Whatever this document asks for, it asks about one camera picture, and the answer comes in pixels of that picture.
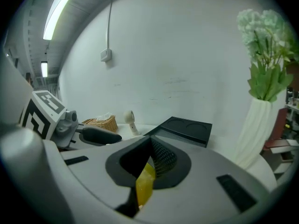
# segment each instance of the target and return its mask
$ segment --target fluorescent light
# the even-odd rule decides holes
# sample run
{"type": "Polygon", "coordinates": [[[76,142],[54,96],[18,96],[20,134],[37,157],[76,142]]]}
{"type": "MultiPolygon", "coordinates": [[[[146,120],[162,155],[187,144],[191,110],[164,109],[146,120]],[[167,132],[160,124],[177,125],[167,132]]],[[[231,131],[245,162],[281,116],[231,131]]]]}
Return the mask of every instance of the fluorescent light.
{"type": "Polygon", "coordinates": [[[59,16],[64,9],[68,0],[54,0],[48,18],[46,21],[45,30],[43,32],[44,40],[52,40],[52,36],[58,22],[59,16]]]}
{"type": "Polygon", "coordinates": [[[48,77],[48,62],[41,62],[43,77],[48,77]]]}

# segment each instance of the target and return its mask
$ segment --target black tray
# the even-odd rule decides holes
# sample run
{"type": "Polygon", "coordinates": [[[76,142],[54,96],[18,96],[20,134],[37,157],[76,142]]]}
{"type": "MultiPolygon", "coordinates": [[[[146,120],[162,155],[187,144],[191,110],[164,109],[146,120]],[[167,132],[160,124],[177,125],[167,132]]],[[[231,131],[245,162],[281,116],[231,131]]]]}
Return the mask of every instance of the black tray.
{"type": "Polygon", "coordinates": [[[203,144],[200,146],[206,147],[210,138],[212,124],[171,117],[145,135],[155,135],[160,130],[165,130],[185,139],[195,141],[203,144]]]}

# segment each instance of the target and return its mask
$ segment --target yellow object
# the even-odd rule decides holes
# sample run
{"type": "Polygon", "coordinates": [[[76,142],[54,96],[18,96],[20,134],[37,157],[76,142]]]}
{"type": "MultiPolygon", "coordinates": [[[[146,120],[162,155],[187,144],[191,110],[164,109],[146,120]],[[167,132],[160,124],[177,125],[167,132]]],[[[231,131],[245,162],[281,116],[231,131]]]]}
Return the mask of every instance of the yellow object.
{"type": "Polygon", "coordinates": [[[136,192],[138,206],[143,206],[153,192],[153,182],[155,180],[154,168],[146,163],[143,171],[136,180],[136,192]]]}

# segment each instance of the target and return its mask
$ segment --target cable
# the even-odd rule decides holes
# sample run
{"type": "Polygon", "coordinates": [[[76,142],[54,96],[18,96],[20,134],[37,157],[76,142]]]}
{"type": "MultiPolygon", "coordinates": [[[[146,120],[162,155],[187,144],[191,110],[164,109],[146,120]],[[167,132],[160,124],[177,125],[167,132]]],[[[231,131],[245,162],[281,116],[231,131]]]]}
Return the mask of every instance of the cable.
{"type": "Polygon", "coordinates": [[[107,30],[106,30],[107,49],[109,48],[109,27],[110,27],[110,15],[111,15],[112,2],[113,2],[113,0],[111,0],[111,2],[110,2],[110,9],[109,9],[109,14],[108,14],[108,22],[107,22],[107,30]]]}

